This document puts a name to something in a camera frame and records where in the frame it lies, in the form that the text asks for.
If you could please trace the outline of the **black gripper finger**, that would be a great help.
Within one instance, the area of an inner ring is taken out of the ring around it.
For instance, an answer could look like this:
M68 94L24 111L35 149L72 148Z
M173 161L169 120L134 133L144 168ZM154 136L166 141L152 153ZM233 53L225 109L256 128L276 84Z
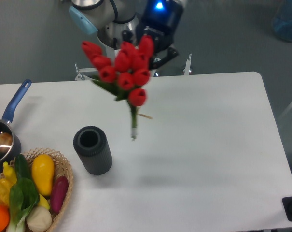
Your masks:
M122 40L123 42L128 42L134 46L136 46L136 36L131 30L123 30L122 31Z
M163 57L163 58L151 58L150 59L149 69L150 70L157 70L160 67L162 67L165 64L167 64L168 62L170 62L172 59L174 59L178 55L179 55L179 53L175 48L169 47L167 49L167 54L166 54L165 57Z

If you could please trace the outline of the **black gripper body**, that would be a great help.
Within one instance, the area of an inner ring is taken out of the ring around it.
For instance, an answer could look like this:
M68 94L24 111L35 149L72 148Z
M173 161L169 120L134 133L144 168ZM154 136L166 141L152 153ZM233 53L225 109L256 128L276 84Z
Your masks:
M139 24L136 37L139 42L143 35L149 35L154 41L155 52L166 50L173 44L173 37L184 12L182 0L149 0Z

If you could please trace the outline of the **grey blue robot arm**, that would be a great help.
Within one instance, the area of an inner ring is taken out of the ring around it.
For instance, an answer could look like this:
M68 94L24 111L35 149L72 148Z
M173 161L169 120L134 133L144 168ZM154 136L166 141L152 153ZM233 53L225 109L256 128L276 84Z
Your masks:
M123 41L138 46L142 36L154 41L154 52L166 56L153 60L158 69L179 53L174 47L174 34L187 2L185 0L148 0L143 14L136 11L135 0L74 0L69 14L84 33L96 34L106 55L115 59Z

